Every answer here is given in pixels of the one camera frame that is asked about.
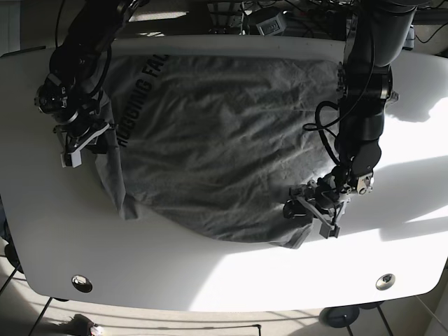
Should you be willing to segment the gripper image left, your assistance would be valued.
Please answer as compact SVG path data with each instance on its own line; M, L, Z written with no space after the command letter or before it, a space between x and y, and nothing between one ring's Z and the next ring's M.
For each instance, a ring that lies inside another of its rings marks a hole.
M62 152L72 153L77 149L88 149L93 154L107 154L108 141L106 133L112 130L111 124L102 118L91 118L82 121L80 118L68 125L57 125L53 128Z

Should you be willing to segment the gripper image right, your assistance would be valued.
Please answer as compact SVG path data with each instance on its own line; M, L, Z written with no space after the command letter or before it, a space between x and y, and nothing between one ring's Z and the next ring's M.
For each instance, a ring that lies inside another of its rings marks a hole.
M350 196L339 193L333 182L310 180L306 184L290 187L289 199L283 206L286 219L313 220L338 225L350 203Z

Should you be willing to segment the black robot arm image left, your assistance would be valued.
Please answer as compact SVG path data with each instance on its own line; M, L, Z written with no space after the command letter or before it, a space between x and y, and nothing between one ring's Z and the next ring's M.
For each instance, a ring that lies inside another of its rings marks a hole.
M99 117L102 86L111 64L117 33L146 1L86 1L49 63L50 72L34 100L52 116L62 145L62 164L81 165L81 151L107 152L104 133L112 125Z

